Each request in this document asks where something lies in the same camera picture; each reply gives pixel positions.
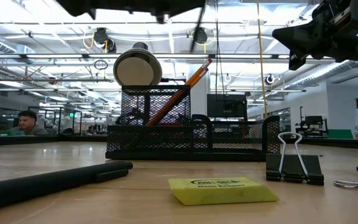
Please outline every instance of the ceiling fixture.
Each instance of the ceiling fixture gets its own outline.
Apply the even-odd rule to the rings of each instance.
[[[274,82],[274,76],[272,74],[269,74],[268,76],[265,77],[265,84],[266,85],[271,85]]]
[[[121,54],[114,63],[113,73],[117,83],[123,85],[158,85],[162,68],[149,47],[138,42]]]

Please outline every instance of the desk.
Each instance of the desk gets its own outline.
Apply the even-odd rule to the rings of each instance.
[[[0,209],[3,223],[358,223],[358,190],[333,186],[358,181],[358,149],[301,145],[320,154],[324,187],[267,182],[263,162],[133,161],[127,177]],[[0,180],[106,162],[103,142],[49,142],[0,146]],[[272,203],[187,207],[168,179],[248,177],[280,198]]]

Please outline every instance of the black monitor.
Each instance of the black monitor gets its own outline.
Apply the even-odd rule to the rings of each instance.
[[[247,98],[245,95],[207,94],[207,116],[247,120]]]
[[[307,117],[305,117],[305,124],[307,126],[322,125],[323,124],[323,116],[307,116]]]

